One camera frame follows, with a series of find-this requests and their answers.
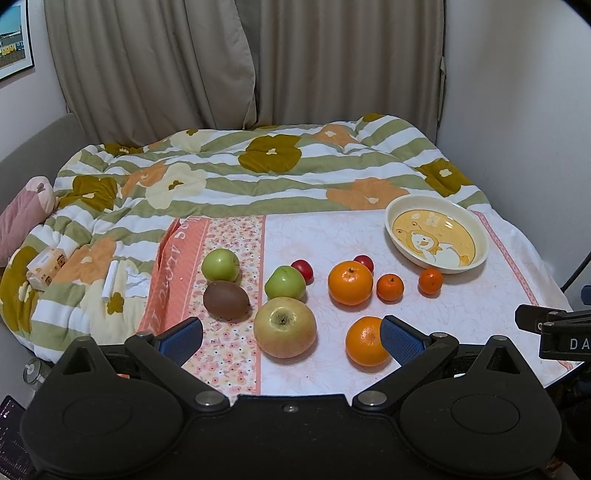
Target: pink plush toy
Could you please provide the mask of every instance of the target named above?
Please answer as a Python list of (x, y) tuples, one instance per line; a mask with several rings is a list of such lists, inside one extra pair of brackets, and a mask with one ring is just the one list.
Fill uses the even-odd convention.
[(33, 177), (0, 215), (0, 268), (25, 241), (33, 228), (50, 216), (56, 205), (53, 188), (45, 177)]

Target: orange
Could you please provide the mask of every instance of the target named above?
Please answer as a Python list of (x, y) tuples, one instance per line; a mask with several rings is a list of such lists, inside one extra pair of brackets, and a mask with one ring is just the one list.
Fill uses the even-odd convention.
[(443, 285), (443, 275), (436, 268), (428, 268), (418, 278), (418, 289), (425, 295), (435, 295)]
[(398, 275), (387, 273), (382, 275), (375, 284), (375, 292), (380, 300), (397, 301), (402, 298), (404, 293), (404, 283)]
[(377, 367), (389, 358), (390, 354), (379, 340), (380, 323), (380, 318), (363, 317), (351, 325), (345, 339), (345, 347), (347, 355), (356, 364)]
[(359, 262), (341, 262), (330, 271), (330, 296), (344, 305), (353, 306), (365, 302), (373, 287), (374, 276)]

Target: framed picture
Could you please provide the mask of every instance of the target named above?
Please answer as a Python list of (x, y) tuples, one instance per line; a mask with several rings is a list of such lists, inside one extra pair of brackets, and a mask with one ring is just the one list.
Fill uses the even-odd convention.
[(33, 67), (27, 0), (0, 16), (0, 81)]

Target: floral comforter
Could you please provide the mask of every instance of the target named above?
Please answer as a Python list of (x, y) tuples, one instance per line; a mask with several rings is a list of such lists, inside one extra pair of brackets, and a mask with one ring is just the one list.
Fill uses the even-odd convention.
[[(143, 148), (91, 145), (55, 183), (57, 210), (13, 255), (0, 283), (0, 313), (21, 343), (56, 361), (92, 335), (122, 343), (144, 314), (158, 244), (175, 218), (383, 209), (427, 193), (469, 206), (484, 194), (416, 128), (377, 114), (356, 122), (186, 130)], [(27, 264), (45, 247), (68, 261), (47, 291)], [(111, 296), (102, 298), (118, 260)]]

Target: gray headboard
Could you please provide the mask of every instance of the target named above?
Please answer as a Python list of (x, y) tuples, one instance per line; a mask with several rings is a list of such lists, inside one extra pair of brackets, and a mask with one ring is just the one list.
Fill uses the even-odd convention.
[(51, 183), (69, 158), (88, 145), (73, 113), (61, 117), (0, 160), (0, 212), (36, 176)]

